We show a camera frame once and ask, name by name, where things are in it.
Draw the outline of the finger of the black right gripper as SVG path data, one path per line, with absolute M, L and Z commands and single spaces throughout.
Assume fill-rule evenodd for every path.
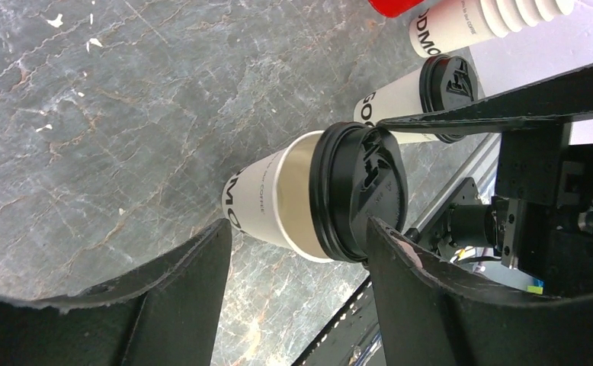
M 593 120 L 593 63 L 451 110 L 392 117 L 377 127 L 398 133 L 470 135 Z

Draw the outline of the white paper coffee cup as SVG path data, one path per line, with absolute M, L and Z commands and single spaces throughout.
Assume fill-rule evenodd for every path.
M 361 98 L 354 108 L 354 121 L 374 126 L 383 119 L 424 113 L 421 73 L 419 68 Z

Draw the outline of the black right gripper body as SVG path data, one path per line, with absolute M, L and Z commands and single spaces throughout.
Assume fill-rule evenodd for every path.
M 488 247 L 494 259 L 543 283 L 556 297 L 593 293 L 593 143 L 569 143 L 568 126 L 502 135 L 489 204 L 455 191 L 426 230 L 406 235 L 440 245 Z

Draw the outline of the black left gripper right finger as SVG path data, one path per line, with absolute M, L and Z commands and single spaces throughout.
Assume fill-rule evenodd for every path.
M 388 365 L 593 365 L 593 294 L 505 286 L 377 218 L 366 252 Z

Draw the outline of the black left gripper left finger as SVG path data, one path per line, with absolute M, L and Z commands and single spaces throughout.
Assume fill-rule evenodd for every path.
M 75 296 L 0 296 L 0 365 L 208 365 L 231 248 L 219 219 Z

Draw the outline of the black coffee cup lid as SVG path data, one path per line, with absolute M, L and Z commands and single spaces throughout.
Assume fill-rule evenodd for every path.
M 450 110 L 479 99 L 477 74 L 462 56 L 428 58 L 421 68 L 418 89 L 423 113 Z

